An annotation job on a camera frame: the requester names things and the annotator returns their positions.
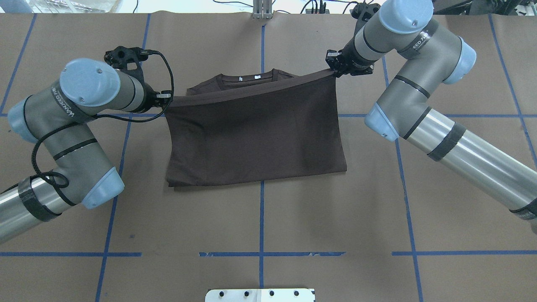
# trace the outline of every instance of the metal bracket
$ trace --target metal bracket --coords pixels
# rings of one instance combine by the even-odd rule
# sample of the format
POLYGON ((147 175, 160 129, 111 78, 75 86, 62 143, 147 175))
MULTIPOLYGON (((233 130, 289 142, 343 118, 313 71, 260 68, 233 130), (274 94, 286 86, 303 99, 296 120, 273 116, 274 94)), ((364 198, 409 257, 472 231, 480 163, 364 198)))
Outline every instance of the metal bracket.
POLYGON ((205 302, 315 302, 314 289, 209 290, 205 302))
POLYGON ((253 19, 272 19, 272 0, 253 0, 253 19))

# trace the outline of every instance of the silver metal tube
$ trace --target silver metal tube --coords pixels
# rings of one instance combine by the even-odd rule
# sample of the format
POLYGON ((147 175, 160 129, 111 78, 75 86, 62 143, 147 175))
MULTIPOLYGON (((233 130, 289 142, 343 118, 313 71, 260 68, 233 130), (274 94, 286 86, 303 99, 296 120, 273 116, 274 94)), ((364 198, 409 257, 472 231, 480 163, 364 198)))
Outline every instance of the silver metal tube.
MULTIPOLYGON (((32 188, 39 202, 52 212, 59 214, 70 208, 44 180, 34 179, 32 188)), ((31 215, 23 205, 18 188, 0 195, 0 244, 40 223, 41 221, 31 215)))
POLYGON ((537 197, 537 172, 470 131, 440 162, 510 210, 537 197))
MULTIPOLYGON (((431 110, 407 140, 430 153, 454 124, 431 110)), ((440 162, 510 210, 523 208, 537 197, 537 172, 471 131, 466 130, 440 162)))

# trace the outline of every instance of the light blue joint cap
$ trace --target light blue joint cap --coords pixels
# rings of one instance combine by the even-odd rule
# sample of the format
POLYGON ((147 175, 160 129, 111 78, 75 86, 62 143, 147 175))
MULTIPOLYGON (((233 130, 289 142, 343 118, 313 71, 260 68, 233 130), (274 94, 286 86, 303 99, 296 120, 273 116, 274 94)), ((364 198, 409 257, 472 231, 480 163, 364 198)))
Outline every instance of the light blue joint cap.
POLYGON ((28 125, 26 124, 26 120, 24 118, 24 105, 26 104, 27 99, 28 98, 21 100, 19 103, 17 103, 17 105, 9 109, 8 122, 11 129, 13 129, 15 133, 19 134, 23 140, 36 143, 37 139, 35 136, 33 136, 32 132, 30 132, 30 129, 28 129, 28 125))
POLYGON ((394 125, 391 124, 384 111, 380 106, 375 103, 373 108, 366 115, 365 123, 367 127, 373 129, 376 133, 379 133, 383 138, 389 141, 395 141, 399 134, 395 130, 394 125))
POLYGON ((97 107, 108 104, 118 95, 118 73, 104 62, 80 58, 67 63, 60 74, 60 87, 74 103, 97 107))
POLYGON ((477 59, 475 50, 471 48, 470 45, 466 44, 461 37, 459 37, 459 39, 461 39, 462 42, 461 56, 451 75, 444 80, 444 84, 454 84, 462 79, 462 77, 470 72, 477 59))
POLYGON ((94 208, 109 201, 110 199, 123 192, 125 185, 119 177, 115 167, 112 167, 96 184, 82 200, 86 208, 94 208))
POLYGON ((387 30, 408 34, 422 30, 433 17, 431 0, 388 0, 378 12, 387 30))

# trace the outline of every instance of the electrical cable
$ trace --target electrical cable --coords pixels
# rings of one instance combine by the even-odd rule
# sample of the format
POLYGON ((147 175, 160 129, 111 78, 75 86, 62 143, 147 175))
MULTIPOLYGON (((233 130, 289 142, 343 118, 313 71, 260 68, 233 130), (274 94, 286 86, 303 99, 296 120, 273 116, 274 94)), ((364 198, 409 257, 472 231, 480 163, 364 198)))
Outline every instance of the electrical cable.
POLYGON ((313 13, 313 1, 315 1, 315 3, 317 3, 317 0, 309 0, 308 2, 306 2, 306 4, 304 4, 304 7, 302 7, 302 10, 300 11, 300 13, 303 13, 304 12, 304 9, 306 9, 306 6, 308 6, 308 4, 311 2, 311 12, 313 13))
POLYGON ((325 0, 330 2, 341 2, 341 3, 349 3, 349 1, 342 1, 342 0, 325 0))
POLYGON ((344 14, 344 13, 347 11, 347 8, 349 7, 349 5, 351 5, 351 4, 353 4, 353 3, 356 3, 356 5, 358 5, 358 2, 356 2, 356 1, 350 1, 349 3, 347 3, 347 6, 343 9, 342 14, 344 14))
POLYGON ((168 72, 170 73, 171 97, 170 97, 169 102, 167 102, 166 105, 164 106, 164 108, 162 108, 162 111, 159 114, 155 115, 154 117, 148 118, 148 119, 126 119, 126 118, 122 118, 122 117, 113 116, 111 114, 99 114, 99 115, 95 115, 93 117, 95 117, 95 118, 113 118, 113 119, 119 119, 119 120, 122 120, 122 121, 130 121, 130 122, 133 122, 133 123, 146 123, 148 121, 152 121, 154 119, 157 119, 158 117, 160 117, 161 115, 164 114, 166 109, 168 109, 168 107, 170 106, 171 102, 173 102, 173 92, 174 92, 174 89, 175 89, 174 86, 173 86, 173 73, 171 71, 170 65, 168 64, 168 61, 166 60, 166 58, 164 57, 164 55, 161 52, 152 51, 151 49, 146 49, 146 50, 149 52, 149 54, 159 55, 162 58, 162 60, 164 61, 164 64, 166 64, 166 68, 168 69, 168 72))
MULTIPOLYGON (((170 73, 170 82, 171 82, 171 96, 170 96, 170 99, 167 101, 166 105, 162 108, 162 111, 155 115, 154 117, 152 118, 149 118, 149 119, 143 119, 143 120, 136 120, 136 119, 126 119, 126 118, 122 118, 122 117, 117 117, 117 116, 113 116, 113 115, 110 115, 110 114, 101 114, 101 115, 95 115, 93 116, 94 118, 98 119, 98 118, 113 118, 113 119, 118 119, 118 120, 122 120, 122 121, 128 121, 128 122, 133 122, 133 123, 146 123, 148 121, 152 121, 158 117, 160 117, 161 115, 163 115, 166 110, 168 109, 168 107, 170 106, 171 102, 173 102, 173 92, 174 92, 174 85, 173 85, 173 72, 171 71, 171 67, 170 65, 168 64, 168 61, 166 60, 166 58, 164 57, 164 55, 159 52, 159 51, 152 51, 151 49, 146 49, 149 54, 156 54, 156 55, 159 55, 162 60, 164 61, 164 64, 166 64, 166 67, 168 69, 168 72, 170 73)), ((49 137, 51 137, 52 135, 62 131, 62 130, 65 130, 67 128, 71 128, 73 126, 76 126, 76 125, 80 125, 79 123, 71 123, 71 124, 67 124, 67 125, 64 125, 64 126, 61 126, 59 128, 56 128, 52 131, 50 131, 49 133, 43 135, 39 140, 37 140, 37 142, 35 143, 34 147, 33 147, 33 150, 32 150, 32 158, 31 158, 31 161, 32 161, 32 168, 34 169, 35 171, 35 175, 32 175, 30 176, 30 179, 35 179, 37 177, 40 177, 42 180, 44 180, 45 182, 47 182, 49 185, 51 185, 56 191, 58 189, 63 189, 63 188, 66 188, 68 185, 69 185, 69 179, 67 179, 67 177, 61 173, 58 173, 58 172, 54 172, 54 171, 49 171, 49 172, 41 172, 41 170, 39 169, 39 166, 37 165, 37 152, 39 150, 39 147, 41 146, 41 144, 46 140, 48 139, 49 137), (53 178, 53 177, 58 177, 58 178, 61 178, 63 180, 63 183, 62 184, 59 184, 56 182, 56 180, 53 178)), ((2 193, 5 193, 11 189, 14 189, 18 186, 18 184, 15 184, 11 187, 9 187, 7 190, 5 190, 4 192, 2 193)), ((65 201, 67 204, 72 204, 72 202, 70 200, 68 200, 65 196, 63 196, 63 194, 60 194, 60 197, 63 199, 63 201, 65 201)))
POLYGON ((213 2, 222 3, 222 4, 239 3, 239 4, 242 4, 242 5, 249 6, 251 8, 253 7, 253 5, 250 5, 250 4, 247 4, 247 3, 244 3, 244 2, 240 2, 240 1, 217 1, 217 0, 213 0, 213 2))

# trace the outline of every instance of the black strap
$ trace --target black strap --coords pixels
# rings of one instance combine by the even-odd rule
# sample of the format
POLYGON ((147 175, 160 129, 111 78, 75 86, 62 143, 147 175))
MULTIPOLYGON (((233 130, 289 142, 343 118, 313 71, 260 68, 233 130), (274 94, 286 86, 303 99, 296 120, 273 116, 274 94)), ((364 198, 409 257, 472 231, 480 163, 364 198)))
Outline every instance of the black strap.
POLYGON ((91 143, 94 143, 94 142, 97 142, 97 139, 92 138, 92 139, 83 141, 83 142, 81 142, 81 143, 78 143, 78 144, 76 144, 76 145, 74 145, 74 146, 72 146, 72 147, 69 147, 69 148, 65 149, 64 151, 62 151, 62 152, 60 152, 60 153, 54 155, 53 158, 54 158, 54 160, 56 161, 56 160, 58 160, 60 157, 62 157, 62 156, 66 156, 67 154, 69 154, 69 153, 71 153, 71 152, 73 152, 73 151, 75 151, 75 150, 77 150, 77 149, 80 149, 80 148, 82 148, 82 147, 84 147, 84 146, 87 146, 87 145, 89 145, 89 144, 91 144, 91 143))
POLYGON ((67 96, 63 94, 63 91, 60 87, 60 83, 57 81, 52 84, 50 88, 52 97, 56 100, 56 104, 75 122, 79 124, 86 124, 90 121, 95 120, 95 117, 86 114, 78 106, 73 103, 67 96))
POLYGON ((405 59, 409 60, 419 54, 419 50, 431 40, 438 29, 438 22, 434 19, 425 26, 416 38, 398 53, 405 59))
POLYGON ((410 79, 407 79, 404 76, 400 76, 400 75, 396 75, 395 78, 398 79, 399 81, 402 81, 402 82, 412 86, 414 89, 416 89, 419 92, 421 92, 426 98, 431 97, 431 94, 427 90, 425 90, 425 88, 423 88, 420 85, 418 85, 416 82, 414 82, 414 81, 412 81, 410 79))
POLYGON ((449 151, 451 151, 459 142, 461 137, 466 132, 466 128, 461 124, 455 123, 450 132, 442 140, 442 142, 436 146, 436 148, 431 151, 427 156, 429 156, 434 161, 440 161, 446 156, 449 151))
POLYGON ((509 211, 522 220, 535 219, 537 218, 537 198, 535 198, 532 202, 530 202, 527 206, 523 208, 509 211))
POLYGON ((56 214, 49 210, 47 206, 39 203, 39 200, 32 189, 32 179, 30 177, 19 182, 18 192, 24 207, 37 219, 47 222, 61 215, 61 213, 56 214))
POLYGON ((427 116, 427 114, 429 114, 430 111, 431 111, 431 107, 427 107, 427 109, 425 109, 425 111, 422 113, 422 116, 419 117, 419 119, 414 123, 414 125, 412 125, 412 127, 410 128, 410 130, 408 130, 405 136, 403 136, 403 139, 408 139, 412 135, 414 130, 416 130, 416 128, 423 121, 423 119, 427 116))

